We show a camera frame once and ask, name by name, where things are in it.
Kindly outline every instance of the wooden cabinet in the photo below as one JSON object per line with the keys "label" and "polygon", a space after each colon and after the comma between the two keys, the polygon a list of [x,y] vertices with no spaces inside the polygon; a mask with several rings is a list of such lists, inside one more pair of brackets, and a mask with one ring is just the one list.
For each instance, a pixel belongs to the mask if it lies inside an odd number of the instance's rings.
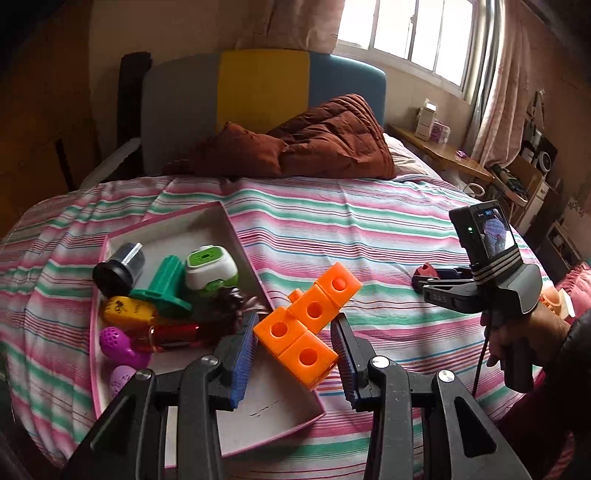
{"label": "wooden cabinet", "polygon": [[40,21],[0,76],[0,237],[32,205],[75,189],[99,163],[90,108],[92,0]]}

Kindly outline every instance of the metal screw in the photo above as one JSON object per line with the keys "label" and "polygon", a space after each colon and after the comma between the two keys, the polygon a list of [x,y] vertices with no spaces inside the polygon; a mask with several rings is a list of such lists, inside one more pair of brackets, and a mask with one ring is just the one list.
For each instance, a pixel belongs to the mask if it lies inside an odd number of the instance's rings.
{"label": "metal screw", "polygon": [[437,376],[439,377],[439,380],[445,383],[451,383],[456,378],[453,372],[450,372],[449,370],[441,370]]}
{"label": "metal screw", "polygon": [[215,355],[203,355],[201,357],[201,363],[203,365],[208,365],[210,367],[213,367],[214,365],[217,365],[218,362],[219,362],[219,358],[216,357]]}
{"label": "metal screw", "polygon": [[148,380],[151,376],[152,376],[152,372],[150,372],[150,370],[147,370],[147,369],[138,370],[135,373],[136,380]]}
{"label": "metal screw", "polygon": [[384,356],[378,355],[371,359],[371,364],[376,368],[386,368],[390,364],[390,360]]}

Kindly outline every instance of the purple ball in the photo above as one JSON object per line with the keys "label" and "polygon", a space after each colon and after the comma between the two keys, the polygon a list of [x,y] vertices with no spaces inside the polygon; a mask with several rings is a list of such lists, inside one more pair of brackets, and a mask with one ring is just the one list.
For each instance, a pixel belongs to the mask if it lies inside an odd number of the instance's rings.
{"label": "purple ball", "polygon": [[129,337],[117,327],[107,327],[99,335],[100,349],[105,356],[118,365],[127,365],[142,370],[152,357],[151,353],[136,352],[131,348]]}
{"label": "purple ball", "polygon": [[111,380],[109,381],[109,391],[111,392],[111,400],[117,396],[125,384],[131,377],[135,375],[135,368],[127,365],[120,365],[111,373]]}

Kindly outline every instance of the green and white toy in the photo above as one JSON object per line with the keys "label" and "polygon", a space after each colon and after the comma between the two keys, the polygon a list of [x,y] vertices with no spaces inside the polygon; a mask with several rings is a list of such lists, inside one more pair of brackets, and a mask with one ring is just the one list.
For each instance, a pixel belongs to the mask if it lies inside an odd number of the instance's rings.
{"label": "green and white toy", "polygon": [[238,285],[238,268],[224,247],[206,245],[185,261],[185,285],[189,290],[211,293]]}

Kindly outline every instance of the black cable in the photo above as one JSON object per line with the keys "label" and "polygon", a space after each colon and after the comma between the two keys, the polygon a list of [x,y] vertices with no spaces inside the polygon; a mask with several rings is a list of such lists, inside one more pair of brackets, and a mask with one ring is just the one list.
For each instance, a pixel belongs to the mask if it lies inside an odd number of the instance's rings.
{"label": "black cable", "polygon": [[484,330],[484,345],[482,345],[482,351],[480,352],[480,358],[478,359],[478,365],[476,366],[476,375],[474,376],[474,386],[472,387],[472,397],[474,398],[476,398],[476,389],[478,388],[480,369],[482,368],[482,362],[484,361],[484,355],[486,353],[486,347],[488,346],[488,337],[490,333],[490,327],[486,327],[486,329]]}

